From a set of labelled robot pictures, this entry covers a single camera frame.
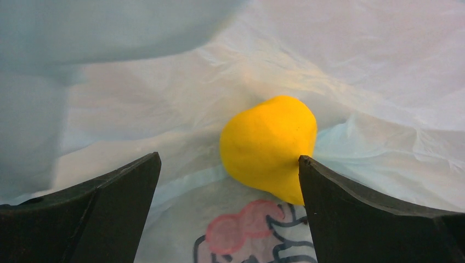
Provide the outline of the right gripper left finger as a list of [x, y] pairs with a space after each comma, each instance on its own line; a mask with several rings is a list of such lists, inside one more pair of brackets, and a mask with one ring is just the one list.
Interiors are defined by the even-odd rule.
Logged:
[[1, 205], [1, 262], [133, 262], [160, 170], [154, 152], [64, 190]]

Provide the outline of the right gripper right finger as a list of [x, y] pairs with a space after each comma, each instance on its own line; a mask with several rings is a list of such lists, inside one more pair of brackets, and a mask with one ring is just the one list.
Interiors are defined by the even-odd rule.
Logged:
[[308, 156], [299, 180], [318, 262], [464, 262], [464, 214], [375, 191]]

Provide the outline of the bright yellow fake pear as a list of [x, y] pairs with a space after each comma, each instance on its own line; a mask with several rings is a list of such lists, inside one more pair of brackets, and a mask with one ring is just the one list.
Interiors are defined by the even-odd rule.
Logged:
[[291, 96], [276, 96], [234, 116], [223, 128], [219, 152], [227, 173], [240, 183], [303, 205], [299, 158], [311, 156], [317, 121]]

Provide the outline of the light blue plastic bag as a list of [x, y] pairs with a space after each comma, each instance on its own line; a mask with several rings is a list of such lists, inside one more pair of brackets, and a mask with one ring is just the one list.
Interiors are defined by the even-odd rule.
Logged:
[[1, 1], [1, 205], [156, 152], [133, 262], [318, 262], [305, 204], [220, 159], [281, 95], [316, 118], [308, 157], [464, 214], [464, 1]]

